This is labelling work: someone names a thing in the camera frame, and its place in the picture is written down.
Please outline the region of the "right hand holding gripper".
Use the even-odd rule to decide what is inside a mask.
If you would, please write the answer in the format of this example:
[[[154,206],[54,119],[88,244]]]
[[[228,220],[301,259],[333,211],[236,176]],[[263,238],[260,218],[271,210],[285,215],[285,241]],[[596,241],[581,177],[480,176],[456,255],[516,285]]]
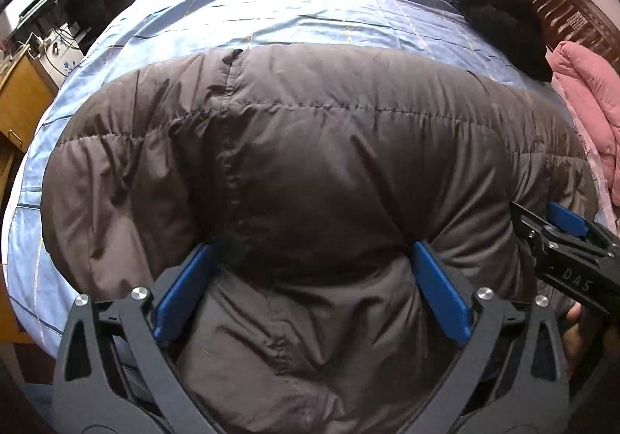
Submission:
[[[601,320],[594,311],[575,303],[567,311],[567,330],[563,332],[562,344],[567,361],[567,377],[571,378],[584,353],[598,334]]]

